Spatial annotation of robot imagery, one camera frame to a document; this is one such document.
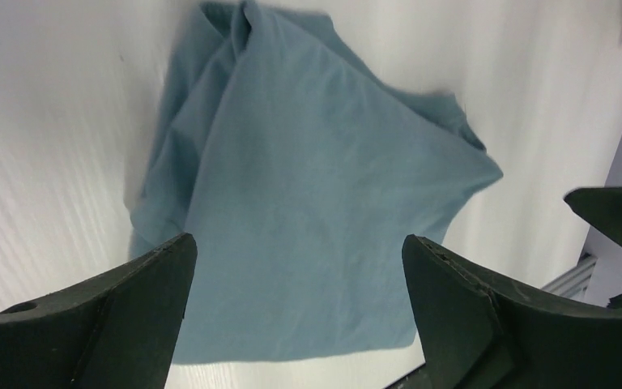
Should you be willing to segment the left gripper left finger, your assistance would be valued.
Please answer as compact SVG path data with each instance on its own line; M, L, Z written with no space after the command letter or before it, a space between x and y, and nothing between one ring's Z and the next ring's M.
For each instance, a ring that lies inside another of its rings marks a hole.
M0 388L164 387L197 255L183 233L0 312Z

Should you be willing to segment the blue-grey t-shirt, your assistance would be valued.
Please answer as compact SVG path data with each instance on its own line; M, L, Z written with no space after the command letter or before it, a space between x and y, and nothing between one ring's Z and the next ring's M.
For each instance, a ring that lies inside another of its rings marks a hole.
M442 242L501 175L452 95L385 85L327 15L204 2L169 63L131 251L197 243L176 364L405 348L405 237Z

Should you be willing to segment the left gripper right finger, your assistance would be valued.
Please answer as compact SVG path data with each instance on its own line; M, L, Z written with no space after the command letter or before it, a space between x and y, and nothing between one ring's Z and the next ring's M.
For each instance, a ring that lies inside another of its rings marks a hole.
M622 388L622 307L544 292L415 235L407 289L435 388Z

